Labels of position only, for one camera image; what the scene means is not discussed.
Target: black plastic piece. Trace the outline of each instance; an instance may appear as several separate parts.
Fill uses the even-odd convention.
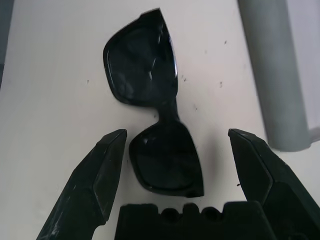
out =
[[[320,239],[320,209],[290,167],[256,135],[238,129],[228,135],[242,190],[262,205],[277,238]]]
[[[75,168],[37,240],[90,240],[108,221],[120,179],[127,131],[105,135]]]
[[[144,13],[117,32],[105,45],[103,61],[116,99],[156,108],[159,113],[159,122],[137,135],[129,146],[140,184],[158,194],[203,196],[197,150],[178,116],[177,66],[161,11]]]
[[[183,214],[168,208],[158,214],[153,204],[129,204],[120,208],[115,240],[276,240],[272,228],[255,201],[228,202],[220,213],[214,207],[199,213],[186,204]]]

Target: gray pipe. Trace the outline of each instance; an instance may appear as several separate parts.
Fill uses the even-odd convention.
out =
[[[286,0],[238,0],[267,140],[295,152],[311,140]]]

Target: black sunglasses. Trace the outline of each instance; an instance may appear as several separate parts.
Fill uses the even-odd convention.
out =
[[[203,196],[197,150],[178,116],[177,66],[161,11],[146,12],[117,32],[105,45],[103,61],[116,99],[156,108],[159,113],[159,121],[137,135],[129,146],[140,184],[158,194]]]

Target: white surface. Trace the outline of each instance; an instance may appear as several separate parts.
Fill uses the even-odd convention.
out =
[[[287,2],[308,125],[320,129],[320,1]]]
[[[198,147],[205,196],[146,191],[126,151],[109,222],[93,239],[114,239],[123,204],[222,210],[245,199],[228,129],[262,138],[264,129],[235,0],[15,0],[0,91],[0,239],[36,239],[73,169],[103,135],[124,128],[129,143],[157,121],[154,110],[113,97],[102,60],[116,31],[156,7],[172,37],[178,111]],[[318,203],[319,147],[281,155]]]

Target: sunglasses lens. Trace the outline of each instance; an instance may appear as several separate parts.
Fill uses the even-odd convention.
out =
[[[166,25],[126,28],[107,50],[106,70],[113,94],[134,105],[154,106],[172,100],[178,81]]]
[[[130,144],[130,158],[144,187],[178,190],[202,179],[192,138],[179,123],[156,124],[140,133]]]

